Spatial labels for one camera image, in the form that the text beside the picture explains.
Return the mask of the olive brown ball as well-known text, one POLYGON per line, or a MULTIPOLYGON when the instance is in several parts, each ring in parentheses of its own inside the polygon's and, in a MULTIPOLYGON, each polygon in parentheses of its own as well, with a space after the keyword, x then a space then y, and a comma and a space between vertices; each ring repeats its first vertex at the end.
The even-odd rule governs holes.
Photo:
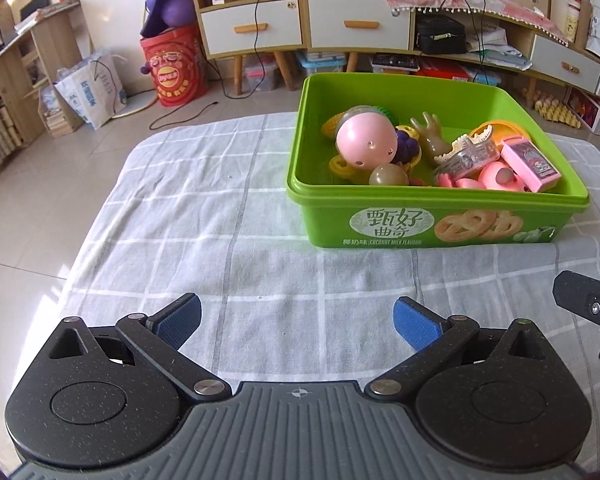
POLYGON ((399 165, 383 164, 375 168, 368 178, 369 185, 409 185, 406 171, 399 165))

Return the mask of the green plastic cookie box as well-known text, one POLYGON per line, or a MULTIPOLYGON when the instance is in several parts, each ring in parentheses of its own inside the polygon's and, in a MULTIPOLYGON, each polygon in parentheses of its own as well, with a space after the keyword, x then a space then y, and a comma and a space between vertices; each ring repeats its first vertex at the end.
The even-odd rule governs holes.
POLYGON ((362 73, 324 73, 303 84, 286 177, 310 242, 324 248, 452 247, 548 242, 590 199, 558 147, 506 91, 449 79, 362 73), (328 163, 333 140, 321 132, 336 114, 357 105, 385 108, 406 124, 422 112, 440 118, 452 141, 489 120, 523 128, 562 177, 542 193, 439 188, 422 160, 415 184, 371 186, 337 177, 328 163))

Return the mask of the black bag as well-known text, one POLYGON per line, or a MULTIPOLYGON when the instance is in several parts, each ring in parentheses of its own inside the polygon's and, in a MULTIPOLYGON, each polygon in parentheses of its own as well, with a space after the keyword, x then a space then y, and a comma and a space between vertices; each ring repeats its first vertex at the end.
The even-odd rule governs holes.
POLYGON ((423 54, 448 55, 467 52, 465 26, 442 14, 422 14, 416 18, 416 47, 423 54))

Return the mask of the pink toy card box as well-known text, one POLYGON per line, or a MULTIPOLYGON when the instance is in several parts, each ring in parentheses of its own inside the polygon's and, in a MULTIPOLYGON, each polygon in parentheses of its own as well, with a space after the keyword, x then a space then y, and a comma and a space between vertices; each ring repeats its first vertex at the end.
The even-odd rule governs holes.
POLYGON ((528 139, 505 140, 501 158, 524 181, 532 193, 548 191, 558 183, 562 174, 528 139))

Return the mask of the wooden shelf cabinet white drawers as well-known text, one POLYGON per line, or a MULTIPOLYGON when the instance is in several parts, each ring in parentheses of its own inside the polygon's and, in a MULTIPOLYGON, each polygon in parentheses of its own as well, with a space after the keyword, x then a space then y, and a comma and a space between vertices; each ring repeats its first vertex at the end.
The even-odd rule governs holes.
MULTIPOLYGON (((416 54, 415 24, 434 11, 393 11, 386 0, 235 0, 213 3, 194 0, 204 52, 209 62, 232 62, 234 90, 242 92, 242 62, 250 54, 271 53, 282 68, 285 84, 294 88, 288 55, 343 52, 348 70, 358 66, 361 53, 416 54)), ((525 71, 532 82, 540 79, 578 88, 600 99, 600 59, 575 44, 563 46, 539 30, 484 13, 465 15, 479 26, 498 21, 507 40, 521 50, 531 65, 525 71)))

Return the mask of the purple toy grapes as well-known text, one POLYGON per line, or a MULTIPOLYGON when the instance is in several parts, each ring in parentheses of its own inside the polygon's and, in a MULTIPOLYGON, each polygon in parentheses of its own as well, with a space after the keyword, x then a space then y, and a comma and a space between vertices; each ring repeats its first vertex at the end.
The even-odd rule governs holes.
POLYGON ((392 163, 407 165, 420 154, 420 146, 416 139, 412 138, 406 131, 396 129, 396 154, 394 154, 392 163))

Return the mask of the red box under cabinet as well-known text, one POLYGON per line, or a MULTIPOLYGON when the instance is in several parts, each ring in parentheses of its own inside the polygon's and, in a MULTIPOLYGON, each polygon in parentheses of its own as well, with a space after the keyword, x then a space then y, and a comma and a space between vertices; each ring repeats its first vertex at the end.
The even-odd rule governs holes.
POLYGON ((419 70, 416 72, 417 76, 457 81, 471 80, 471 76, 468 75, 464 67, 455 61, 446 60, 445 58, 419 58, 417 62, 419 66, 419 70))

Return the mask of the pink checked cloth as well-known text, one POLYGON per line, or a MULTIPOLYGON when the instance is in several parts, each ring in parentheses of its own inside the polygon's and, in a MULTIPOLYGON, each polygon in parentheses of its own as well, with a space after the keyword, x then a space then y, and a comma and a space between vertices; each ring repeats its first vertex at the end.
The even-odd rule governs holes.
POLYGON ((449 11, 484 13, 539 30, 547 37, 568 46, 569 40, 544 15, 510 0, 386 0, 393 11, 449 11))

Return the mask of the purple plush toy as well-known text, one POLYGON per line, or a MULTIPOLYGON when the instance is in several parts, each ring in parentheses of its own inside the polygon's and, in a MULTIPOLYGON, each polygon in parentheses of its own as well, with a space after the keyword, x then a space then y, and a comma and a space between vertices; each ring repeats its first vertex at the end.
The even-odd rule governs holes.
POLYGON ((145 0, 145 9, 147 16, 140 30, 142 38, 152 38, 196 21, 193 0, 145 0))

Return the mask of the pink capsule ball toy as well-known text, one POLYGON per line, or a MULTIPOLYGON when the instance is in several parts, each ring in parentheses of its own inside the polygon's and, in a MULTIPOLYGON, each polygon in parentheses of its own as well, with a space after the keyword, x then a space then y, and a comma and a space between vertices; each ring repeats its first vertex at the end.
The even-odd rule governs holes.
POLYGON ((396 128, 377 108, 355 106, 344 112, 338 122, 336 148, 348 165, 374 170, 396 156, 396 128))

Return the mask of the white shopping bag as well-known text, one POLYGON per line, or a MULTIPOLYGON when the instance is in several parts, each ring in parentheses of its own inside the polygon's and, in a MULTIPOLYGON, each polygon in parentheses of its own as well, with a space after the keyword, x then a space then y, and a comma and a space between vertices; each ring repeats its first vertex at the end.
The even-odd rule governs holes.
POLYGON ((108 50, 97 50, 69 68, 60 68, 55 89, 72 110, 94 130, 102 128, 126 107, 126 92, 108 50))

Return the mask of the red cartoon storage bucket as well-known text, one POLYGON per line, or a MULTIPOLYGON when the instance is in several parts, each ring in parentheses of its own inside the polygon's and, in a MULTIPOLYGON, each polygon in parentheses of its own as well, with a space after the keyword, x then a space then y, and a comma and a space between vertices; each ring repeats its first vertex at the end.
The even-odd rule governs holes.
POLYGON ((151 76, 161 105, 185 105, 208 91, 207 63, 196 24, 142 39, 140 47, 145 55, 143 71, 151 76))

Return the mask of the clear bin blue lid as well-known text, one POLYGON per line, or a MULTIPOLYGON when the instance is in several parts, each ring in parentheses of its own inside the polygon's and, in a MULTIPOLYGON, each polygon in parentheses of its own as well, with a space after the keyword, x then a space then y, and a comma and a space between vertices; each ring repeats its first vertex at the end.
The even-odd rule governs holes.
POLYGON ((331 58, 316 58, 311 60, 306 51, 294 52, 296 59, 300 64, 302 75, 311 77, 322 73, 342 73, 347 67, 347 58, 343 54, 332 56, 331 58))

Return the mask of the yellow toy pot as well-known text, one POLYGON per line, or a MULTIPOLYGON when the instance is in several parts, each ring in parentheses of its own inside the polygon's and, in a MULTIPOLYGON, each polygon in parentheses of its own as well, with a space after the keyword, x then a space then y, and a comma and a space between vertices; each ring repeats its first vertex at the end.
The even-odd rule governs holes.
POLYGON ((508 120, 489 120, 468 133, 473 141, 481 141, 489 138, 494 142, 496 148, 501 151, 504 143, 511 140, 530 140, 528 132, 521 126, 508 120))

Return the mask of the clear plastic toy container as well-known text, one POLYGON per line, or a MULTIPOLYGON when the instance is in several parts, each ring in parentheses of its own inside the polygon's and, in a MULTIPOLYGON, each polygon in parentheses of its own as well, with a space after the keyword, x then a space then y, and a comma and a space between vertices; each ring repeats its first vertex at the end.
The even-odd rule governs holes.
POLYGON ((477 132, 463 134, 452 142, 449 153, 436 156, 436 175, 446 174, 452 180, 469 177, 500 158, 492 139, 493 127, 487 125, 477 132))

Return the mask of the grey checked table cloth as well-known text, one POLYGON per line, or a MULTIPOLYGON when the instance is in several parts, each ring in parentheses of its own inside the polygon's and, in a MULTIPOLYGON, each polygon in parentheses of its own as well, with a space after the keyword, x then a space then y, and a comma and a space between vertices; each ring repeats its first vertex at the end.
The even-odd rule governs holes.
POLYGON ((600 280, 600 151, 556 136, 591 203, 547 244, 321 249, 285 188, 295 124, 254 116, 138 144, 76 257, 65 314, 111 325, 194 292, 202 321, 183 351, 232 384, 368 382, 412 352, 392 322, 403 295, 486 327, 530 318, 592 404, 579 462, 600 468, 600 331, 552 294, 563 270, 600 280))

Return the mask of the egg tray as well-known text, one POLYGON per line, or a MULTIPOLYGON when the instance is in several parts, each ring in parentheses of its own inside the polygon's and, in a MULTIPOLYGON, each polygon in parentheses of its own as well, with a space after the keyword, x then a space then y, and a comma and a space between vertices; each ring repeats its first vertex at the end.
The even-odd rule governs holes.
POLYGON ((542 90, 534 90, 530 93, 527 88, 523 88, 521 93, 525 98, 531 99, 532 108, 542 118, 549 122, 559 122, 571 128, 581 128, 582 124, 578 116, 556 96, 542 90))

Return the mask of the brown toy hand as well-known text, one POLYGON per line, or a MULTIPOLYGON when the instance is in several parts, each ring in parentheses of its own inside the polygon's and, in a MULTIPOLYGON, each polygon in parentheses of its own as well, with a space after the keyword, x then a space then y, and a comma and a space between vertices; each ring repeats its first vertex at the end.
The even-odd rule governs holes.
POLYGON ((436 114, 422 113, 424 122, 411 118, 411 125, 418 133, 418 142, 422 154, 432 166, 438 166, 437 158, 452 151, 452 144, 442 138, 440 120, 436 114))

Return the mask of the wooden side bookshelf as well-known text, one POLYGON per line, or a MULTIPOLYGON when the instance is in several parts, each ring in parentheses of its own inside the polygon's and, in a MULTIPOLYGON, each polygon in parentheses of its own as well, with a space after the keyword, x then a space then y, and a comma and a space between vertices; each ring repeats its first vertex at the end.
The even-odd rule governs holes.
POLYGON ((0 0, 0 167, 42 133, 83 124, 54 88, 83 58, 82 16, 80 0, 0 0))

